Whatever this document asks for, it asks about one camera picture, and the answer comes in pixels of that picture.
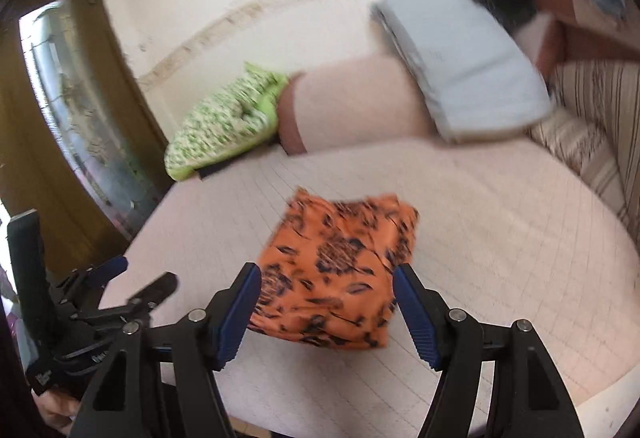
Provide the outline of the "person's left hand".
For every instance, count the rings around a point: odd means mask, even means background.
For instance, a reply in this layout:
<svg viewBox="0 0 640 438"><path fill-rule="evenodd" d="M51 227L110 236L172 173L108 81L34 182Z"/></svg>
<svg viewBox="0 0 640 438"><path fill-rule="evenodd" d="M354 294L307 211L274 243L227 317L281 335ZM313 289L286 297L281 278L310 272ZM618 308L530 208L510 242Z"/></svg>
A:
<svg viewBox="0 0 640 438"><path fill-rule="evenodd" d="M58 389L49 389L41 395L32 392L32 399L48 426L64 436L70 433L80 409L78 400Z"/></svg>

